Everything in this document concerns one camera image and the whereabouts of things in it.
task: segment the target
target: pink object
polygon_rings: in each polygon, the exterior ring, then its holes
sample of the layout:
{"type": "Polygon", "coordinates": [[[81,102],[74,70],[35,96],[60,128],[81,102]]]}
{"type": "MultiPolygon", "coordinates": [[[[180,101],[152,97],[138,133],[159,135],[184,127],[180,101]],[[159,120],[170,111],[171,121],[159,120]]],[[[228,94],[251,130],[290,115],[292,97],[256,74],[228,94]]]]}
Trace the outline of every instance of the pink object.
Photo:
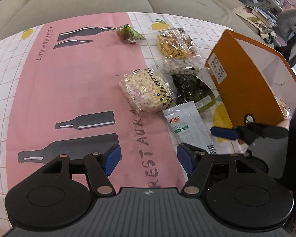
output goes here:
{"type": "MultiPolygon", "coordinates": [[[[118,134],[122,149],[122,160],[109,177],[116,191],[121,186],[182,188],[184,177],[162,112],[138,118],[130,112],[132,108],[118,86],[124,74],[146,67],[140,46],[123,44],[114,31],[57,41],[60,33],[126,23],[130,23],[127,13],[108,13],[42,27],[24,65],[10,115],[6,155],[9,189],[43,165],[18,163],[19,152],[40,150],[58,140],[109,133],[118,134]],[[57,43],[73,39],[92,42],[54,49],[57,43]],[[114,125],[55,129],[57,122],[103,111],[114,111],[114,125]],[[142,127],[134,124],[140,119],[142,127]],[[158,176],[149,176],[156,172],[158,176]]],[[[85,184],[81,175],[74,179],[85,184]]]]}

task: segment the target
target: yellow lemon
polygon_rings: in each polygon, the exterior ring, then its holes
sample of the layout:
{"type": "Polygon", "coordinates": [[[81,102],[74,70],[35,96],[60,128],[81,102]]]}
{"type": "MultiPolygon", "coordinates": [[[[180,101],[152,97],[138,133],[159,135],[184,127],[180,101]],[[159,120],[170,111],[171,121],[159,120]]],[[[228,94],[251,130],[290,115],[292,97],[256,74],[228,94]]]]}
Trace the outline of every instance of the yellow lemon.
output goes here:
{"type": "MultiPolygon", "coordinates": [[[[213,124],[218,127],[232,128],[232,123],[225,108],[225,105],[221,103],[214,111],[213,124]]],[[[219,143],[226,139],[217,137],[219,143]]]]}
{"type": "Polygon", "coordinates": [[[33,29],[30,28],[28,30],[25,30],[21,36],[21,39],[27,39],[31,34],[33,34],[33,29]]]}
{"type": "Polygon", "coordinates": [[[165,23],[163,20],[157,20],[156,23],[151,25],[152,30],[166,30],[169,28],[169,25],[165,23]]]}

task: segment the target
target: ribbed gray surface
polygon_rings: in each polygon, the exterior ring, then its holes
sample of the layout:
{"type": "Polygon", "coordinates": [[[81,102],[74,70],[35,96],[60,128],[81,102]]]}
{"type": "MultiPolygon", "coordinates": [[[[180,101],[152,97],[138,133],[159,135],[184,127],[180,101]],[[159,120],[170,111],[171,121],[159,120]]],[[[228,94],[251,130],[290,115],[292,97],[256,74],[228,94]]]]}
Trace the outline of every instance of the ribbed gray surface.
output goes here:
{"type": "Polygon", "coordinates": [[[123,188],[112,198],[99,199],[79,222],[52,232],[30,232],[19,228],[6,237],[289,237],[280,228],[264,233],[232,230],[206,211],[201,201],[179,195],[174,188],[123,188]]]}

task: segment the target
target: black bottle print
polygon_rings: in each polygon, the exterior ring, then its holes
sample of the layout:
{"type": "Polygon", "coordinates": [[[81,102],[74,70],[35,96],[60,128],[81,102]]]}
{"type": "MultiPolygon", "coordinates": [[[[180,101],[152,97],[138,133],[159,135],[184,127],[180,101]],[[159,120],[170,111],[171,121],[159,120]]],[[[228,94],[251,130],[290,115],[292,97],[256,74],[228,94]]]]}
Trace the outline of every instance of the black bottle print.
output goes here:
{"type": "Polygon", "coordinates": [[[61,154],[67,154],[71,160],[78,160],[92,152],[104,153],[114,144],[119,144],[118,136],[115,133],[55,141],[41,150],[19,152],[18,162],[45,164],[61,154]]]}
{"type": "Polygon", "coordinates": [[[75,128],[78,130],[88,129],[101,126],[114,125],[114,113],[113,111],[106,111],[94,114],[81,115],[73,120],[56,123],[56,129],[62,128],[75,128]]]}
{"type": "Polygon", "coordinates": [[[54,46],[54,49],[61,48],[61,47],[66,47],[66,46],[74,46],[74,45],[84,44],[84,43],[88,43],[88,42],[93,42],[93,41],[92,40],[78,40],[78,39],[67,40],[67,41],[57,43],[54,46]]]}
{"type": "Polygon", "coordinates": [[[71,37],[78,37],[78,36],[93,36],[101,32],[114,30],[113,27],[84,27],[77,30],[61,33],[58,36],[57,42],[65,40],[71,37]]]}

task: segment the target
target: orange box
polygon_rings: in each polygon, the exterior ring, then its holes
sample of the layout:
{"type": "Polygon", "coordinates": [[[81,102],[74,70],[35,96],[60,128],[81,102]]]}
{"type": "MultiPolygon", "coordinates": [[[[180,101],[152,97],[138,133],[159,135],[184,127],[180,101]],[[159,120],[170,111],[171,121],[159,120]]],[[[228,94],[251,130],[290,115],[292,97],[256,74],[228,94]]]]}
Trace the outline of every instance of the orange box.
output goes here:
{"type": "Polygon", "coordinates": [[[226,30],[206,61],[233,127],[255,122],[277,125],[285,118],[275,96],[294,112],[296,76],[274,49],[226,30]]]}

